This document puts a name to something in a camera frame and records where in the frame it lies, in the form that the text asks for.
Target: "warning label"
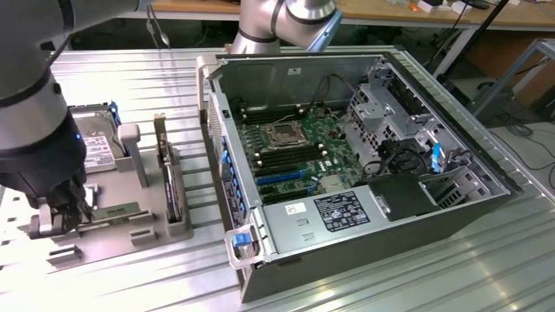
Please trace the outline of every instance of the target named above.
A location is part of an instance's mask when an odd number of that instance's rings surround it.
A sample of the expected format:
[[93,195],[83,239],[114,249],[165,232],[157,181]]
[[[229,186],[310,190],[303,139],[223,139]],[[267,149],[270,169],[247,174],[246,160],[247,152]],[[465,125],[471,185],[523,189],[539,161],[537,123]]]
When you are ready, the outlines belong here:
[[353,191],[319,198],[314,200],[314,203],[330,232],[349,229],[371,221]]
[[106,166],[114,164],[114,154],[106,136],[85,137],[83,141],[87,145],[86,168]]

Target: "wooden table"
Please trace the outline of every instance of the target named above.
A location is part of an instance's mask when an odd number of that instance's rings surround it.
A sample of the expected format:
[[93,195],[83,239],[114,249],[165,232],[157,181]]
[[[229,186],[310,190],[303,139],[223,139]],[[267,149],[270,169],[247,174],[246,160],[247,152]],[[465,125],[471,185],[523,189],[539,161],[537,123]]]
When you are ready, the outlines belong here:
[[[338,0],[338,7],[345,13],[343,24],[383,25],[399,27],[435,27],[451,28],[459,14],[453,11],[434,13],[414,12],[402,5],[390,5],[386,0]],[[541,4],[555,12],[554,3]],[[461,53],[469,39],[478,30],[479,24],[486,20],[489,10],[473,9],[459,21],[458,28],[463,29],[451,50],[438,66],[434,75],[445,72]],[[239,20],[239,5],[222,0],[158,0],[155,10],[161,19],[173,20]],[[125,14],[125,18],[145,18],[145,12]],[[555,18],[542,12],[533,3],[521,2],[521,5],[507,5],[498,15],[490,29],[511,31],[555,31]]]

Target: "hard drive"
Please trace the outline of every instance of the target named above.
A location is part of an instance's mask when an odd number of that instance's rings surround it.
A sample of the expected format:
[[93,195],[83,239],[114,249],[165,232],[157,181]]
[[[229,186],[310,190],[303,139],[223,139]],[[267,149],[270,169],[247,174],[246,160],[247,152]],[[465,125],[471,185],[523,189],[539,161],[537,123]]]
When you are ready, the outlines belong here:
[[115,169],[115,160],[129,154],[118,140],[118,126],[122,124],[118,105],[113,102],[70,107],[70,111],[87,145],[86,172]]

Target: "sticker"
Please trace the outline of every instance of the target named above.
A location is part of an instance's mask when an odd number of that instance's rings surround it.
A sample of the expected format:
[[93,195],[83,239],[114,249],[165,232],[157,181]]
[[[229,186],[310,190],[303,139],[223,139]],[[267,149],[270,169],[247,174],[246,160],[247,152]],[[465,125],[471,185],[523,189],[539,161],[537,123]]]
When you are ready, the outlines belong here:
[[87,145],[86,168],[115,164],[114,154],[106,136],[86,136],[83,141]]
[[371,221],[353,191],[319,198],[314,200],[314,203],[330,232],[353,228]]
[[294,203],[293,205],[286,205],[286,211],[289,215],[295,215],[297,213],[305,213],[306,207],[303,203]]
[[287,70],[287,75],[301,75],[302,74],[302,68],[290,68]]

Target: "metal table surface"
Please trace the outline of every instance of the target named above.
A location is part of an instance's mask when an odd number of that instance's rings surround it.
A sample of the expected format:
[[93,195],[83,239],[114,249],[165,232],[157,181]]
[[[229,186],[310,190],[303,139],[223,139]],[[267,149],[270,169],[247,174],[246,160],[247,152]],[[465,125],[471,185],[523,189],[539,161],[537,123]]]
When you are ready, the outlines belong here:
[[[377,49],[389,49],[431,93],[442,93],[433,76],[418,71],[414,58],[393,47],[331,48]],[[463,126],[511,172],[525,195],[449,239],[242,304],[199,130],[195,58],[207,53],[222,50],[62,55],[54,73],[69,104],[114,99],[123,122],[141,126],[143,150],[155,145],[153,115],[167,114],[170,140],[181,149],[195,237],[47,274],[45,254],[17,230],[26,220],[7,190],[0,209],[0,216],[10,220],[0,223],[4,311],[545,311],[555,306],[555,206],[531,175],[501,153],[503,147],[482,126],[467,121]],[[451,96],[439,96],[442,105],[463,120],[470,114]]]

